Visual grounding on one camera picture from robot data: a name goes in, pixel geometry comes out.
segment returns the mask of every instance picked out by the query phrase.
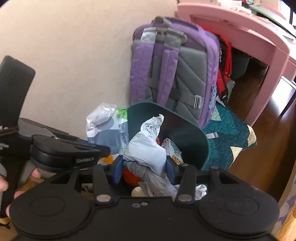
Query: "orange object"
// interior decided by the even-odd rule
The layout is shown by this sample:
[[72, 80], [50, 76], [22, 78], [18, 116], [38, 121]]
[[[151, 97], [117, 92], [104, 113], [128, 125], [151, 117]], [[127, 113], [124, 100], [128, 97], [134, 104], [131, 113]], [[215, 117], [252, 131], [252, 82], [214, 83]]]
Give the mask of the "orange object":
[[112, 164], [113, 162], [114, 162], [114, 160], [113, 160], [113, 156], [112, 156], [112, 155], [107, 156], [107, 157], [103, 160], [103, 163]]
[[122, 172], [123, 178], [127, 184], [133, 187], [139, 186], [138, 182], [143, 182], [143, 180], [133, 173], [131, 173], [126, 167], [123, 169]]

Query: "paper packaging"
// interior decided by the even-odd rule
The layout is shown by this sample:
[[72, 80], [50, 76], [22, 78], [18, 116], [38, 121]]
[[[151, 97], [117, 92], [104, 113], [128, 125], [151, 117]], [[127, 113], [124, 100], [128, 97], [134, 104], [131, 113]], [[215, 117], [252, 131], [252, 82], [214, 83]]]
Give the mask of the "paper packaging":
[[89, 143], [110, 147], [111, 155], [123, 154], [128, 145], [127, 109], [102, 103], [86, 118]]
[[175, 161], [175, 163], [178, 165], [184, 163], [181, 156], [181, 151], [171, 139], [165, 139], [161, 146], [165, 148], [167, 156], [170, 156]]

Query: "red bag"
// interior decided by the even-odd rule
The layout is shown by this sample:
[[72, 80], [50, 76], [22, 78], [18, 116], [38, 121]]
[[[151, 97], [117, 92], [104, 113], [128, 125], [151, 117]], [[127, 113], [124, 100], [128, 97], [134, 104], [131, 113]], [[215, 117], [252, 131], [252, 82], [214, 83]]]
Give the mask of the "red bag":
[[220, 100], [224, 104], [228, 102], [228, 89], [226, 83], [230, 80], [232, 74], [232, 52], [231, 52], [231, 43], [227, 41], [221, 34], [216, 31], [203, 27], [203, 29], [212, 32], [215, 34], [220, 41], [220, 64], [217, 77], [217, 92]]

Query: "wooden floor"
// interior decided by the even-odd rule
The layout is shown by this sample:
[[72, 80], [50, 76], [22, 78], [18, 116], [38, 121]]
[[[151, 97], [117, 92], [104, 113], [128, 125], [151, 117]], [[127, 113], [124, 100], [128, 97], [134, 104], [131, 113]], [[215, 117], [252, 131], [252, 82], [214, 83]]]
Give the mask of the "wooden floor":
[[[245, 119], [256, 97], [266, 69], [251, 61], [242, 77], [236, 80], [229, 106]], [[296, 107], [293, 104], [279, 118], [294, 89], [281, 80], [266, 108], [253, 125], [256, 147], [242, 151], [229, 172], [279, 200], [296, 159]]]

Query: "dark green trash bin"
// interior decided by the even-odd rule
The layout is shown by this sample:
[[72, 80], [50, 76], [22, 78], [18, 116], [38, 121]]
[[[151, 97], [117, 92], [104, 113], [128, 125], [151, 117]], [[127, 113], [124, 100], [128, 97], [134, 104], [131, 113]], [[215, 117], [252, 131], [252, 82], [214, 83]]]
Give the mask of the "dark green trash bin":
[[171, 139], [182, 152], [184, 163], [195, 165], [198, 170], [202, 169], [210, 154], [205, 134], [196, 125], [156, 103], [141, 102], [128, 108], [129, 139], [140, 131], [142, 123], [159, 114], [164, 116], [158, 136], [160, 143], [165, 138]]

